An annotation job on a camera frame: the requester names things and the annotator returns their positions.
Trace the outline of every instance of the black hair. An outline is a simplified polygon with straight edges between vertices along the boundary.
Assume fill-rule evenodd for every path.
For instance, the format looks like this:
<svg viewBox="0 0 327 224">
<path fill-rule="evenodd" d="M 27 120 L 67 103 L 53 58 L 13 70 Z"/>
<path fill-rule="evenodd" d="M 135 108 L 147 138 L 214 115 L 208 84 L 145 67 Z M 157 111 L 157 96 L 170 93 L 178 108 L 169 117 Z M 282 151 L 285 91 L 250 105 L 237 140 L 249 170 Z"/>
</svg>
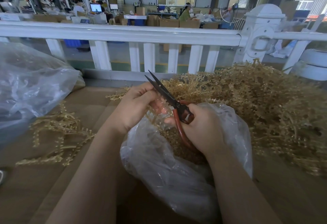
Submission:
<svg viewBox="0 0 327 224">
<path fill-rule="evenodd" d="M 83 3 L 83 0 L 75 0 L 75 3 Z"/>
<path fill-rule="evenodd" d="M 187 7 L 191 6 L 191 4 L 189 2 L 186 3 L 186 6 L 184 7 L 182 13 L 186 10 Z"/>
</svg>

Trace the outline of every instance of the concrete floor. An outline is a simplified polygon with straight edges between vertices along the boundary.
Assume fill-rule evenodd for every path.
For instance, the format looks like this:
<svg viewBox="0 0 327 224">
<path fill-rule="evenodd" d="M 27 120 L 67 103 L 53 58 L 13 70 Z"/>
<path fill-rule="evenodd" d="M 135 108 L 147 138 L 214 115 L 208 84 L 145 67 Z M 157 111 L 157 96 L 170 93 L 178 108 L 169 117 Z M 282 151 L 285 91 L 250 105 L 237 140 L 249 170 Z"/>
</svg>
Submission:
<svg viewBox="0 0 327 224">
<path fill-rule="evenodd" d="M 50 50 L 47 46 L 47 43 L 44 39 L 22 39 L 22 42 L 40 52 L 51 55 Z M 108 50 L 110 55 L 110 60 L 112 63 L 130 63 L 129 56 L 129 43 L 113 43 L 108 42 Z M 68 48 L 64 42 L 62 42 L 63 50 L 65 52 L 66 58 L 68 61 L 76 64 L 74 62 L 85 62 L 83 66 L 89 68 L 89 65 L 92 65 L 93 59 L 91 52 L 79 52 L 76 48 Z M 144 63 L 144 51 L 143 44 L 140 43 L 140 63 Z M 168 52 L 163 51 L 163 46 L 156 46 L 156 64 L 168 64 Z M 230 47 L 221 47 L 219 51 L 219 56 L 217 60 L 216 67 L 226 67 L 231 66 L 235 51 L 237 47 L 234 47 L 234 50 L 231 51 Z M 188 65 L 190 58 L 191 48 L 183 47 L 182 51 L 178 55 L 178 65 Z M 209 46 L 203 47 L 202 58 L 200 66 L 205 67 L 207 56 L 209 52 Z M 269 63 L 285 63 L 285 59 L 275 58 L 270 55 L 265 55 L 263 62 Z"/>
</svg>

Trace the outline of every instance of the forearm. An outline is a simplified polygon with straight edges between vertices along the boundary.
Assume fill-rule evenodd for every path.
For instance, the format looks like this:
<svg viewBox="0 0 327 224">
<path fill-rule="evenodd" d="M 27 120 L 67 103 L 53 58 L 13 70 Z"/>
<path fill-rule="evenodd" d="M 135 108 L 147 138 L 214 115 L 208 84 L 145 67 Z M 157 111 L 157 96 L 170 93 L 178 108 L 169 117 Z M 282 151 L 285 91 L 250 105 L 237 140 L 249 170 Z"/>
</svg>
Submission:
<svg viewBox="0 0 327 224">
<path fill-rule="evenodd" d="M 229 148 L 207 159 L 224 223 L 281 223 Z"/>
<path fill-rule="evenodd" d="M 47 224 L 116 223 L 116 168 L 124 136 L 114 120 L 104 123 Z"/>
</svg>

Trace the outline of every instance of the white monitor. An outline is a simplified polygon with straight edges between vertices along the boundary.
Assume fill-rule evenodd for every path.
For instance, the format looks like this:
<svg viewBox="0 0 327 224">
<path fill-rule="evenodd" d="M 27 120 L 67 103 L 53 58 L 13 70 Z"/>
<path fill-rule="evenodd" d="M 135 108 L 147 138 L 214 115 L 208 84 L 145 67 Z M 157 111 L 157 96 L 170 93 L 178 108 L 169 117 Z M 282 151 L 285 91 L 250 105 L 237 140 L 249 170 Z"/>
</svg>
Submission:
<svg viewBox="0 0 327 224">
<path fill-rule="evenodd" d="M 98 3 L 90 3 L 91 11 L 93 12 L 102 12 L 101 11 L 101 5 Z"/>
<path fill-rule="evenodd" d="M 111 10 L 118 10 L 118 4 L 110 4 Z"/>
</svg>

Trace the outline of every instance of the scissors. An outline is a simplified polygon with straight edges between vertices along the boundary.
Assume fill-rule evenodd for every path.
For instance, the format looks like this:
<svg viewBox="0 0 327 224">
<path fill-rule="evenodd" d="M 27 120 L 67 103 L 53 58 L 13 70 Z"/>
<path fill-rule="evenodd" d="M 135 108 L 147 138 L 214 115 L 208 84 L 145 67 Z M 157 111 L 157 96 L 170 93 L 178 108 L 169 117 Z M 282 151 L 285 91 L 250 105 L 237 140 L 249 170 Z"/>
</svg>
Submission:
<svg viewBox="0 0 327 224">
<path fill-rule="evenodd" d="M 179 136 L 181 137 L 183 143 L 189 149 L 191 149 L 193 152 L 199 153 L 198 149 L 187 138 L 187 136 L 182 128 L 182 125 L 181 125 L 181 122 L 183 122 L 185 124 L 190 124 L 190 122 L 192 122 L 194 120 L 194 115 L 192 114 L 192 112 L 190 111 L 190 109 L 187 106 L 188 104 L 190 104 L 190 102 L 187 102 L 184 100 L 177 101 L 172 96 L 172 94 L 170 94 L 170 92 L 166 89 L 166 87 L 160 82 L 160 80 L 157 79 L 156 76 L 152 72 L 149 71 L 149 73 L 154 78 L 155 82 L 153 82 L 146 75 L 145 75 L 145 77 L 149 80 L 149 82 L 153 85 L 153 87 L 159 92 L 159 94 L 161 94 L 161 96 L 166 99 L 168 104 L 170 106 L 174 107 L 174 110 L 173 110 L 174 119 L 175 119 L 175 123 L 176 123 L 176 127 L 178 130 Z"/>
</svg>

